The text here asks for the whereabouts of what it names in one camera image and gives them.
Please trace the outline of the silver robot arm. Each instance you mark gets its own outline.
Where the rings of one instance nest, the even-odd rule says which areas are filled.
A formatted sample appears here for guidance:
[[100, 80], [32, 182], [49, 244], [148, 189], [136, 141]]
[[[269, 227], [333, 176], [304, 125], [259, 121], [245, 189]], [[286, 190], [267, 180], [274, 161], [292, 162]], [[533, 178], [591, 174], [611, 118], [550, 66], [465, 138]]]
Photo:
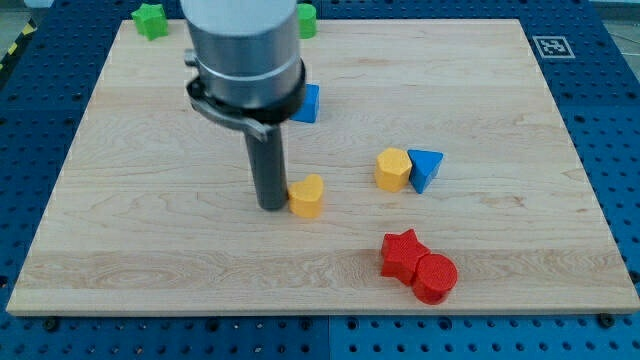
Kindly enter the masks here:
[[295, 0], [181, 0], [197, 69], [192, 107], [261, 142], [301, 106], [306, 72]]

